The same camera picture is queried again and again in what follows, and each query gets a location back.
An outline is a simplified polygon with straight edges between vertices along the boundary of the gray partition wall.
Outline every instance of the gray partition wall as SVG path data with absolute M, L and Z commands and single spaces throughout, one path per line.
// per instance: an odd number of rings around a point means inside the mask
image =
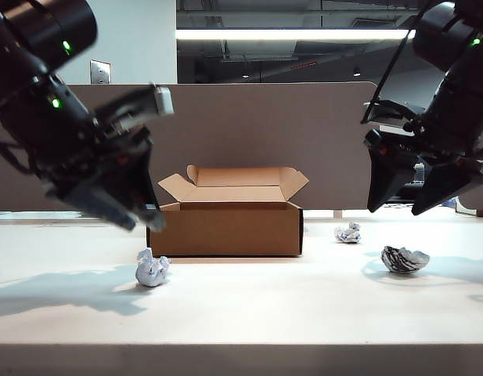
M 141 85 L 74 85 L 92 109 Z M 148 124 L 157 182 L 186 166 L 290 166 L 310 183 L 292 200 L 308 209 L 365 208 L 370 164 L 359 123 L 375 85 L 354 83 L 169 85 L 175 115 Z M 0 156 L 0 211 L 66 210 L 43 197 L 40 182 Z

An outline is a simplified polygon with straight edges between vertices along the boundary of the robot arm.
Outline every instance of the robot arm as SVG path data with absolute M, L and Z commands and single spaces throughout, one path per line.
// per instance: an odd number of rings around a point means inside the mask
M 413 179 L 423 158 L 433 166 L 413 205 L 418 215 L 483 184 L 483 0 L 443 2 L 421 18 L 416 53 L 446 72 L 427 109 L 376 101 L 366 121 L 402 125 L 413 136 L 372 130 L 368 209 L 376 211 Z
M 55 70 L 96 35 L 85 0 L 0 0 L 0 122 L 16 141 L 0 141 L 0 154 L 48 197 L 128 230 L 135 218 L 159 230 L 143 124 L 173 114 L 171 95 L 150 85 L 89 112 Z M 12 147 L 27 152 L 27 166 Z

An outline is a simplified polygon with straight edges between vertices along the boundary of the fluorescent light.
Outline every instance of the fluorescent light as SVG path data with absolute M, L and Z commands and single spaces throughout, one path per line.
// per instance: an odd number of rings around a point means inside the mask
M 180 29 L 177 39 L 189 41 L 384 41 L 400 40 L 407 30 L 379 29 Z

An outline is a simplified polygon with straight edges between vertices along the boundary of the open cardboard box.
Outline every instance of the open cardboard box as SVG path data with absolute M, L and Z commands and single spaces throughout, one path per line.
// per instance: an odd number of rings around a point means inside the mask
M 308 179 L 294 168 L 187 167 L 159 182 L 177 202 L 166 228 L 147 230 L 155 255 L 293 256 L 302 253 L 302 209 L 288 202 Z

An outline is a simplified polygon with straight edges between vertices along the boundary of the desk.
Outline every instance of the desk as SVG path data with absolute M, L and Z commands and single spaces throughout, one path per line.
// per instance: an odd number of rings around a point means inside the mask
M 174 258 L 155 289 L 143 226 L 0 219 L 0 375 L 483 375 L 483 219 L 305 214 L 301 257 Z M 333 238 L 349 219 L 361 244 Z M 396 276 L 386 244 L 431 262 Z

